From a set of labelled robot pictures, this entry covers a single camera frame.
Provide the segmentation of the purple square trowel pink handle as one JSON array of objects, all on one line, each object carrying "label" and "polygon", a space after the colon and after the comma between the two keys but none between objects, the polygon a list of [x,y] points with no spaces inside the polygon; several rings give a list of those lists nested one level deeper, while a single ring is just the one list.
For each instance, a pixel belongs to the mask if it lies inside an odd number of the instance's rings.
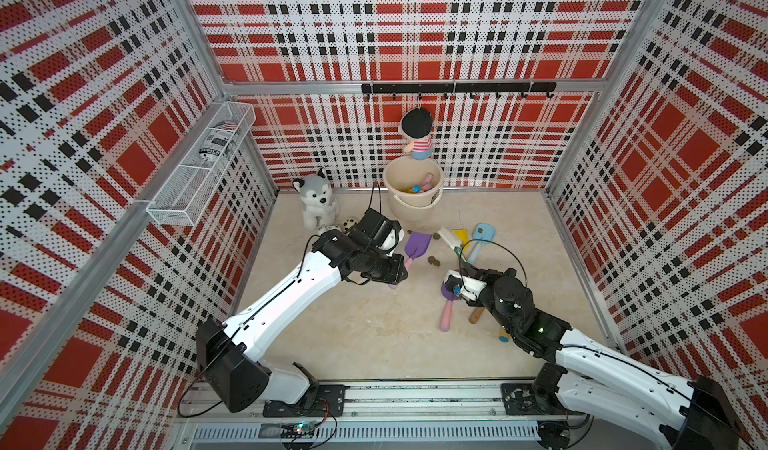
[{"label": "purple square trowel pink handle", "polygon": [[419,185],[419,193],[426,193],[434,188],[435,176],[432,173],[428,173],[424,180]]}]

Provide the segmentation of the purple square trowel row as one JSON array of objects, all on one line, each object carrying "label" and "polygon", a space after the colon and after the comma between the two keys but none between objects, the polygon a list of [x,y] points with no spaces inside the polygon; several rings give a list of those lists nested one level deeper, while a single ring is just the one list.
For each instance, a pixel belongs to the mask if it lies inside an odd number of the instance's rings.
[{"label": "purple square trowel row", "polygon": [[[388,255],[391,255],[401,240],[405,238],[404,230],[393,230],[386,241],[384,249]],[[409,273],[413,262],[424,255],[429,247],[432,237],[429,234],[413,231],[405,244],[405,262],[404,268]]]}]

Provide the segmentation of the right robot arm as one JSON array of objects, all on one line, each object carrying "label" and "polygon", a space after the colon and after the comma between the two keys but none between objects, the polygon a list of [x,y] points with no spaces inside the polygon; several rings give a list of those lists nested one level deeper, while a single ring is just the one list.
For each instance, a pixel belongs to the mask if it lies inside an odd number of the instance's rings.
[{"label": "right robot arm", "polygon": [[461,296],[484,308],[517,347],[543,360],[532,391],[548,411],[592,415],[661,449],[736,449],[743,426],[716,381],[642,364],[535,306],[514,269],[467,266]]}]

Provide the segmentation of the white brush green handle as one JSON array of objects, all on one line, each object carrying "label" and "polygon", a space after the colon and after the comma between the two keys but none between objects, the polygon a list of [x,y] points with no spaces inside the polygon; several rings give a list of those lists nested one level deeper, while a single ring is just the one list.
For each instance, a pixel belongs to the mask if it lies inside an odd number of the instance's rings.
[{"label": "white brush green handle", "polygon": [[452,231],[446,227],[441,227],[438,230],[439,236],[444,240],[444,243],[460,258],[463,257],[464,243],[461,239]]}]

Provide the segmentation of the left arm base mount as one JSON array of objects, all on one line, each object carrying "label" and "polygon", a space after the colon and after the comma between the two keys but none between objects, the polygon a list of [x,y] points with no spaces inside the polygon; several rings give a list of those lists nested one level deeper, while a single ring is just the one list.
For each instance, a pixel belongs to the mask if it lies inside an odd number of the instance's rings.
[{"label": "left arm base mount", "polygon": [[266,390],[262,416],[340,417],[343,415],[347,387],[323,384],[304,366],[294,362],[289,367],[274,367]]}]

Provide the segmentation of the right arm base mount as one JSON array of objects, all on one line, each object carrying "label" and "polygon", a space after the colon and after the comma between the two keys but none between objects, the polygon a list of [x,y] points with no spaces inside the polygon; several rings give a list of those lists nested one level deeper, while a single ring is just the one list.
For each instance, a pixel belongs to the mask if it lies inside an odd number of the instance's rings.
[{"label": "right arm base mount", "polygon": [[501,385],[501,399],[508,416],[569,415],[558,400],[561,380],[568,370],[560,365],[545,363],[532,382],[515,381]]}]

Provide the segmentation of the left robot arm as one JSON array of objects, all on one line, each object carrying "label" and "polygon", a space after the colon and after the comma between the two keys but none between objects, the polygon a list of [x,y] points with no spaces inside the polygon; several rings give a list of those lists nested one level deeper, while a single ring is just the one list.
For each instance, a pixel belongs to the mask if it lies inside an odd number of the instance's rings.
[{"label": "left robot arm", "polygon": [[363,283],[406,280],[405,258],[395,251],[404,235],[399,222],[369,208],[349,230],[311,237],[301,262],[245,310],[203,322],[195,335],[198,367],[223,405],[237,413],[266,399],[314,410],[317,379],[298,363],[268,363],[267,350],[310,304],[351,274]]}]

